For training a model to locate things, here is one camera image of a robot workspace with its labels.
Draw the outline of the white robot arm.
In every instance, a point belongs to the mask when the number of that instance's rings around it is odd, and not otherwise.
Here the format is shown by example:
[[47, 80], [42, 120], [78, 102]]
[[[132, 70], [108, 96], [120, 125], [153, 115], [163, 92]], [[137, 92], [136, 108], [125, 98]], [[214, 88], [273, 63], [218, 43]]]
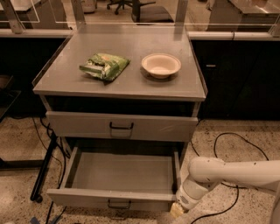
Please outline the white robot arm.
[[254, 188], [275, 195], [269, 224], [280, 224], [280, 161], [225, 162], [216, 157], [193, 158], [188, 175], [171, 206], [175, 218], [193, 209], [204, 195], [221, 182]]

